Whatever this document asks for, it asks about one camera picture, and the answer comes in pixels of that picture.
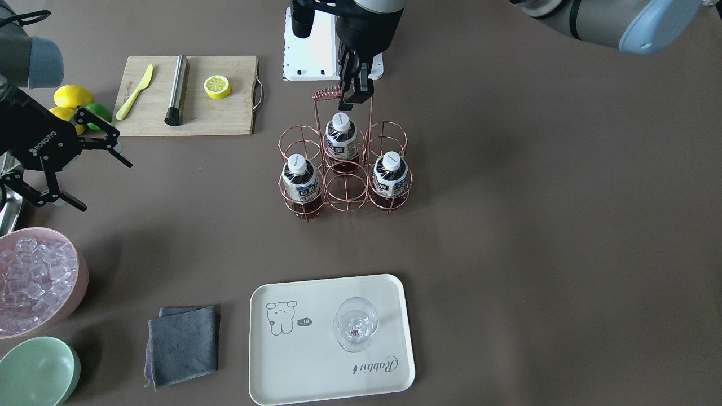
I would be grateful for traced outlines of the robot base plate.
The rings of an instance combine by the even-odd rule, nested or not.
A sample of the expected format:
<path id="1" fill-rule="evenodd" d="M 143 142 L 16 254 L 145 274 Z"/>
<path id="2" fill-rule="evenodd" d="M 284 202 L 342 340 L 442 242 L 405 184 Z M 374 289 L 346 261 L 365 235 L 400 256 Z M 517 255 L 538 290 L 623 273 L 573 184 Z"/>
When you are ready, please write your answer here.
<path id="1" fill-rule="evenodd" d="M 283 78 L 290 81 L 330 81 L 341 77 L 337 61 L 342 41 L 336 34 L 336 20 L 341 7 L 359 7 L 376 15 L 401 11 L 405 1 L 309 1 L 334 13 L 304 7 L 292 1 L 285 14 Z"/>

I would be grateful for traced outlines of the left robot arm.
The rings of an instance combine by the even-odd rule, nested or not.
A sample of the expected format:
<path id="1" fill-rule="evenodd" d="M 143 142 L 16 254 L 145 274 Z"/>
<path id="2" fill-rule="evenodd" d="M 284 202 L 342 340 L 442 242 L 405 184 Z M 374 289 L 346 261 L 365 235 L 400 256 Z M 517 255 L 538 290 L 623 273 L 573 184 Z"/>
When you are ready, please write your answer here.
<path id="1" fill-rule="evenodd" d="M 389 49 L 406 5 L 405 1 L 291 1 L 290 20 L 297 38 L 310 35 L 316 11 L 337 18 L 341 111 L 351 111 L 374 95 L 372 62 Z"/>

